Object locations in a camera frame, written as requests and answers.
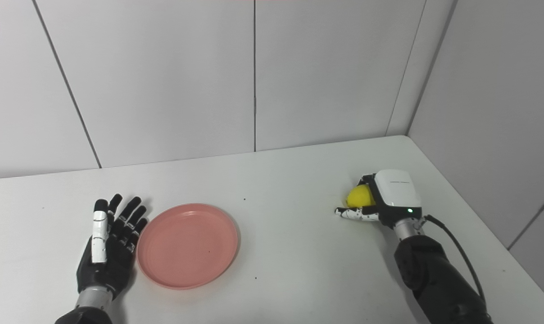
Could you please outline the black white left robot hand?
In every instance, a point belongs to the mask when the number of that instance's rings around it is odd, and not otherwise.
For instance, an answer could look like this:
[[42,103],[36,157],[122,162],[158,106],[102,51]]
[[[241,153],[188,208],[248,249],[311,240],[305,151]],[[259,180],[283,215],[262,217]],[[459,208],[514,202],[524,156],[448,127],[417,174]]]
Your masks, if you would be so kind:
[[140,197],[133,197],[117,213],[121,202],[117,193],[111,201],[98,199],[94,204],[92,233],[76,272],[79,293],[103,287],[115,299],[128,286],[136,247],[148,219]]

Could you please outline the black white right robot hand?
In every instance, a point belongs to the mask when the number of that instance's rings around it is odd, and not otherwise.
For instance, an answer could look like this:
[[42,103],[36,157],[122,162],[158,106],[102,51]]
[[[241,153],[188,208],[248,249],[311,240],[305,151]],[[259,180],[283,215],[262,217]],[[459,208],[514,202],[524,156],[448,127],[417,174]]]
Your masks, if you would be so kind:
[[343,219],[378,221],[391,229],[422,219],[422,199],[407,171],[381,170],[363,175],[334,213]]

